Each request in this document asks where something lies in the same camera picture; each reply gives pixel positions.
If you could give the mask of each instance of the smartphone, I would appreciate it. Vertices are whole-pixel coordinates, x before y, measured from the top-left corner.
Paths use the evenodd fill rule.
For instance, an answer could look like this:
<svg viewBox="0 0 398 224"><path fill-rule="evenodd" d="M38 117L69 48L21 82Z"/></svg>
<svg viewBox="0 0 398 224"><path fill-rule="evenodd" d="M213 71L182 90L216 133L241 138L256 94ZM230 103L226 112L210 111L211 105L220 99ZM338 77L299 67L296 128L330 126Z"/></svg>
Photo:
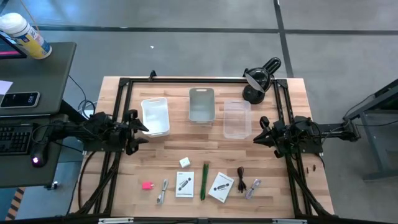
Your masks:
<svg viewBox="0 0 398 224"><path fill-rule="evenodd" d="M0 108L33 108L39 102L39 92L6 93L0 103Z"/></svg>

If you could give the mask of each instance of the monitor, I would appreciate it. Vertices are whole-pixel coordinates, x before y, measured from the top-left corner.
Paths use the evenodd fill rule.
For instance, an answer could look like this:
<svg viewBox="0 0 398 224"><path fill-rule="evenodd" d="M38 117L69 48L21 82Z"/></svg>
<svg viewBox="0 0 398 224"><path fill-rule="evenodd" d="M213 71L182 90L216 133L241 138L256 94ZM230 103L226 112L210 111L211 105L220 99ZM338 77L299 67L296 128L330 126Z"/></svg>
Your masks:
<svg viewBox="0 0 398 224"><path fill-rule="evenodd" d="M26 58L26 54L0 34L0 59Z"/></svg>

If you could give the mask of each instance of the computer mouse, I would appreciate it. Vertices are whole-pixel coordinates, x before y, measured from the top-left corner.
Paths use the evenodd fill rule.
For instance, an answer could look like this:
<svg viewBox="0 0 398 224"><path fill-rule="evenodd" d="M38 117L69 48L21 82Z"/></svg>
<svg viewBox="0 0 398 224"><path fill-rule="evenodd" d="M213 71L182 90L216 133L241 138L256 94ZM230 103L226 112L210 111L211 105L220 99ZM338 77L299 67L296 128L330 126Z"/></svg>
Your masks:
<svg viewBox="0 0 398 224"><path fill-rule="evenodd" d="M48 159L48 144L34 144L30 150L30 161L34 167L43 167Z"/></svg>

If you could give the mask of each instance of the black desk lamp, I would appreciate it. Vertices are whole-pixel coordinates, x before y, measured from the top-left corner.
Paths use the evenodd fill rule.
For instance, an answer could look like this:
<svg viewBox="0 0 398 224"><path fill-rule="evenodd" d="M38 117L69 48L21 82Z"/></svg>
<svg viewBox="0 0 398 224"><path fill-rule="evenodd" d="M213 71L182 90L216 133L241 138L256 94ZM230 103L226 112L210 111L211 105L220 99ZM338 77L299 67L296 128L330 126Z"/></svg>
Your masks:
<svg viewBox="0 0 398 224"><path fill-rule="evenodd" d="M248 85L243 89L243 98L251 104L258 104L264 100L266 91L271 87L274 72L282 62L279 58L271 58L262 68L245 69L243 76Z"/></svg>

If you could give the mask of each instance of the keyboard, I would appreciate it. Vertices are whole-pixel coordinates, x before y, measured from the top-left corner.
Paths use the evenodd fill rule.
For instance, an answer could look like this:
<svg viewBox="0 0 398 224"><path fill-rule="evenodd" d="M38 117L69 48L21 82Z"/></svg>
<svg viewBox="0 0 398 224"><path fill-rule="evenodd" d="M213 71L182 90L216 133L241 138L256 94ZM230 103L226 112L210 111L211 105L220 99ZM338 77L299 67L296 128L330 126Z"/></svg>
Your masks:
<svg viewBox="0 0 398 224"><path fill-rule="evenodd" d="M0 124L0 156L28 154L34 128L32 123Z"/></svg>

